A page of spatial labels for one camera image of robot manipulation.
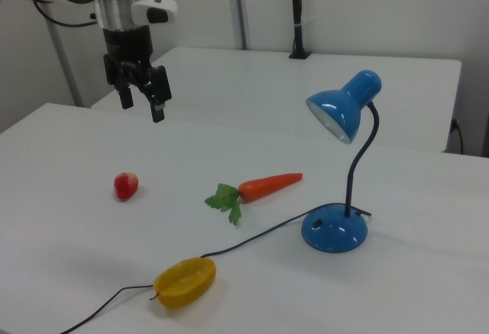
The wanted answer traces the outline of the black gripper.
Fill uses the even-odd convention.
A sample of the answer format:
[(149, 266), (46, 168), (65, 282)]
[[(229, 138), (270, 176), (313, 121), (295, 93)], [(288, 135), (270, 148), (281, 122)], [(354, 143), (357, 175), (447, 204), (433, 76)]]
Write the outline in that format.
[(151, 32), (148, 26), (127, 31), (103, 29), (107, 54), (103, 56), (105, 75), (115, 87), (123, 109), (134, 103), (129, 83), (142, 83), (140, 92), (150, 104), (154, 123), (165, 119), (164, 108), (171, 99), (170, 84), (164, 66), (151, 67)]

